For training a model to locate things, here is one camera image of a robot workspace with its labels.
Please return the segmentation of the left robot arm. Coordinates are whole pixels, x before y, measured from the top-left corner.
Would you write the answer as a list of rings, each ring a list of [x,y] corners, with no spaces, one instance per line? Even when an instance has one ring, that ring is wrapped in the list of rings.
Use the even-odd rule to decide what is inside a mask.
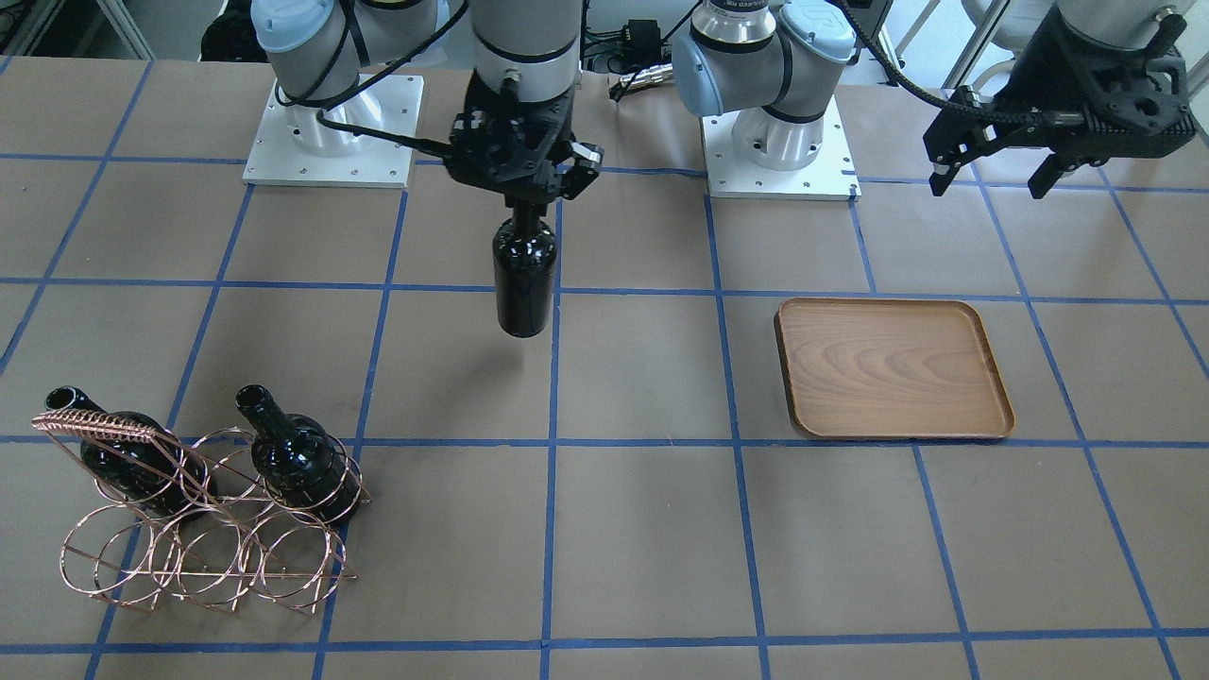
[[[1165,159],[1192,142],[1187,70],[1176,42],[1190,1],[1053,1],[1010,81],[988,103],[970,86],[941,99],[899,77],[938,109],[922,142],[936,196],[960,168],[1002,149],[1046,149],[1029,180],[1042,198],[1062,177],[1112,159]],[[747,159],[773,159],[767,128],[816,132],[843,68],[872,38],[845,1],[705,1],[673,40],[673,77],[700,119],[736,111],[751,134]]]

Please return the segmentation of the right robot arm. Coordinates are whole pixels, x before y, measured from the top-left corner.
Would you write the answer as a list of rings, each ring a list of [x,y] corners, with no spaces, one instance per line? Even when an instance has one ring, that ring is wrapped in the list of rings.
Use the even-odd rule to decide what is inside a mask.
[[[595,180],[602,150],[571,132],[579,1],[255,1],[274,70],[243,179],[254,185],[403,188],[411,159],[544,211]],[[398,69],[462,19],[472,75],[449,142],[417,136],[423,83]]]

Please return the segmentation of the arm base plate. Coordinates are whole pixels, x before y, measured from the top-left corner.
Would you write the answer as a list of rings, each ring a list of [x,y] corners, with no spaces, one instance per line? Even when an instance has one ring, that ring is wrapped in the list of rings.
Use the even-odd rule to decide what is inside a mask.
[[[392,75],[324,116],[336,123],[415,136],[424,91],[420,75]],[[316,109],[285,106],[280,92],[272,87],[243,180],[264,186],[404,190],[412,161],[410,146],[328,128],[316,119]]]
[[[701,119],[708,194],[715,198],[856,201],[858,172],[832,98],[825,116],[786,122],[763,109]]]

